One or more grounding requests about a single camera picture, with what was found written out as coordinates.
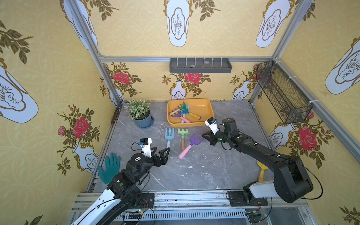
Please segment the light blue hand fork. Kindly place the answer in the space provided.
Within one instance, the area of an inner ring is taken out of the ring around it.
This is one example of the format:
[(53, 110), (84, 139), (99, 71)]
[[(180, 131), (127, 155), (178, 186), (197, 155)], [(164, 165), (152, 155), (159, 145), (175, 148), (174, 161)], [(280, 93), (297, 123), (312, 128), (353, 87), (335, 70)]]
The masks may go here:
[(170, 148), (170, 142), (174, 139), (175, 129), (174, 128), (166, 128), (165, 129), (165, 139), (167, 140), (166, 147)]

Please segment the dark green hand rake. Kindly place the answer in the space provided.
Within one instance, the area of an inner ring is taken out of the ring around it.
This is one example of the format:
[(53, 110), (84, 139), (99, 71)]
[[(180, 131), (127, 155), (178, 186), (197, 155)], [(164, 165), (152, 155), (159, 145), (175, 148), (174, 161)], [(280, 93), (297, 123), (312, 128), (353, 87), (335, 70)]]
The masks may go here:
[(170, 116), (173, 116), (173, 115), (175, 115), (175, 114), (181, 114), (181, 115), (183, 115), (183, 114), (187, 114), (187, 113), (189, 113), (189, 106), (186, 105), (186, 104), (183, 102), (183, 104), (182, 104), (178, 109), (176, 109), (175, 111), (170, 112), (169, 115), (170, 115)]

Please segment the yellow storage tray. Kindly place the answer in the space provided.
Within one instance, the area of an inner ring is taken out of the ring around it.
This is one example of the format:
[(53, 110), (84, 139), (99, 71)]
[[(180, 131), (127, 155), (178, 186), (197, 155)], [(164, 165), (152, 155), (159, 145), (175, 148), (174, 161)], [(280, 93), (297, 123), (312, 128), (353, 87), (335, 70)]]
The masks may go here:
[[(180, 118), (174, 118), (169, 115), (170, 112), (178, 109), (183, 102), (190, 106), (190, 112), (195, 113), (201, 116), (201, 119), (198, 120), (195, 117), (189, 114), (183, 114), (182, 116), (191, 121), (191, 123), (182, 123)], [(181, 100), (171, 100), (167, 104), (167, 121), (173, 128), (190, 128), (190, 127), (201, 127), (206, 126), (205, 121), (209, 118), (215, 118), (212, 105), (208, 99), (205, 98), (192, 98), (192, 99), (181, 99)]]

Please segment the purple fork pink handle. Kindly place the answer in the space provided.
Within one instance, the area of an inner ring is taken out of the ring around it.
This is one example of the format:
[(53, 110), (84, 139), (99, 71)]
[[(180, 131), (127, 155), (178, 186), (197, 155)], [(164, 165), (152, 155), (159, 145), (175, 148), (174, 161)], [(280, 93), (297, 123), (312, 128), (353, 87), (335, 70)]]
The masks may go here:
[(198, 133), (198, 131), (196, 131), (191, 137), (190, 137), (190, 145), (188, 147), (186, 147), (182, 153), (178, 156), (179, 159), (183, 159), (187, 153), (189, 152), (189, 150), (191, 149), (191, 147), (193, 145), (199, 145), (203, 142), (204, 138), (202, 138), (202, 140), (199, 140), (199, 138), (202, 137), (201, 133)]

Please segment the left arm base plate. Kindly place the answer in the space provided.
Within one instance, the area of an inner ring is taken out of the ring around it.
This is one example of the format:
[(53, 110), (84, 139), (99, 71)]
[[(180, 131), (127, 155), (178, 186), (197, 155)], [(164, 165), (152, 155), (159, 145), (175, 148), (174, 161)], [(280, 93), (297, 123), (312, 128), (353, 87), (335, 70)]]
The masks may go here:
[(140, 208), (153, 208), (155, 203), (155, 193), (141, 193), (136, 196), (134, 205), (132, 208), (140, 209)]

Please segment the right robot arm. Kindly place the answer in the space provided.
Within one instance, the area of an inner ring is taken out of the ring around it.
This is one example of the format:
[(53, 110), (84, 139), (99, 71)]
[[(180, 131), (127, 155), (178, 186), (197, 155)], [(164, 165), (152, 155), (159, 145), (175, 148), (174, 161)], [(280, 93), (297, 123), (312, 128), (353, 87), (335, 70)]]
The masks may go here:
[(231, 149), (251, 156), (273, 172), (272, 181), (258, 181), (244, 187), (247, 201), (252, 198), (280, 198), (287, 203), (293, 203), (314, 189), (308, 171), (299, 157), (279, 154), (257, 143), (252, 137), (238, 130), (233, 118), (222, 121), (223, 130), (219, 130), (214, 118), (209, 118), (205, 124), (211, 130), (202, 134), (202, 137), (208, 140), (210, 145), (227, 143)]

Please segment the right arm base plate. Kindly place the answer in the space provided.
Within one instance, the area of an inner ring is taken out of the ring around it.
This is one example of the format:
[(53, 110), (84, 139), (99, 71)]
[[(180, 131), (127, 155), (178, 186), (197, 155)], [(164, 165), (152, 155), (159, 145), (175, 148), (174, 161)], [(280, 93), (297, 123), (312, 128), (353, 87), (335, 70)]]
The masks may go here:
[(268, 206), (266, 198), (255, 198), (249, 191), (227, 191), (226, 198), (235, 206)]

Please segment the light green hand rake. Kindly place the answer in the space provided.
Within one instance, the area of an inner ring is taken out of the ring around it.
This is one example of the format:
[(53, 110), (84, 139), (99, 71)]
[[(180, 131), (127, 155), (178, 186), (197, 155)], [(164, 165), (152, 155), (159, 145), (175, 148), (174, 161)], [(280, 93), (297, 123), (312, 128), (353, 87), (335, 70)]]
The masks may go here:
[(185, 135), (188, 133), (188, 129), (178, 128), (178, 134), (181, 135), (181, 150), (185, 150)]

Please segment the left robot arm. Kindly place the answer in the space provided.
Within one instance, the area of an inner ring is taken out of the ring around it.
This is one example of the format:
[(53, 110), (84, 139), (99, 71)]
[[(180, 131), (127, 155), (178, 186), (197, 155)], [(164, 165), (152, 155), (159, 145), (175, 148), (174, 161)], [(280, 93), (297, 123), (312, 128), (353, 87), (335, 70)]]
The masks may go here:
[(141, 179), (150, 174), (152, 167), (166, 165), (170, 150), (165, 148), (151, 157), (134, 154), (126, 168), (112, 178), (100, 197), (72, 224), (109, 225), (124, 211), (140, 204), (144, 199), (138, 187)]

